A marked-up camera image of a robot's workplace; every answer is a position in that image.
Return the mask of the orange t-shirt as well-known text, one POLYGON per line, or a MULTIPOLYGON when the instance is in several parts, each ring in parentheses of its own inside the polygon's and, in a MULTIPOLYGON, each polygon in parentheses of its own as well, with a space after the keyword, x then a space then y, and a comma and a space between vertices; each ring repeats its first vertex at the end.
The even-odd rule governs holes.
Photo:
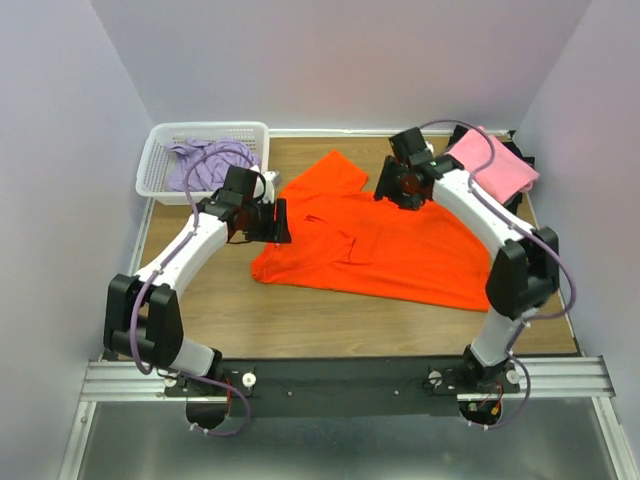
POLYGON ((485 311, 489 256, 453 214, 376 201, 366 172, 333 150, 281 192, 291 242, 268 244, 253 279, 485 311))

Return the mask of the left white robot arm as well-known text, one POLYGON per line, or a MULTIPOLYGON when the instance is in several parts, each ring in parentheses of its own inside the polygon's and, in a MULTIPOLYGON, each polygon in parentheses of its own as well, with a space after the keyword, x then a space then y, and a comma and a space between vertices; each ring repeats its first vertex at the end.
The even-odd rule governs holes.
POLYGON ((154 368, 178 372, 197 393, 214 393, 223 379, 222 353, 186 336, 180 298, 236 233, 248 242, 290 242, 287 202, 276 194, 280 180, 274 171, 232 166, 211 196, 189 195, 191 215, 169 245, 136 273, 110 281, 105 349, 132 358, 145 374, 154 368))

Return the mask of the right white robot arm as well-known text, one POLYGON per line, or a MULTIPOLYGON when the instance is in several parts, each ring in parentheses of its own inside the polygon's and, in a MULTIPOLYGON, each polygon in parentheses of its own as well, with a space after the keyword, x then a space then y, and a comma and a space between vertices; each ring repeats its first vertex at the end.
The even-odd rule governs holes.
POLYGON ((526 324, 559 288, 557 234, 536 229, 491 197, 450 154, 433 154, 417 127, 390 137, 374 192, 405 210, 432 201, 460 220, 484 245, 491 268, 489 310, 450 378, 456 387, 485 390, 502 375, 526 324))

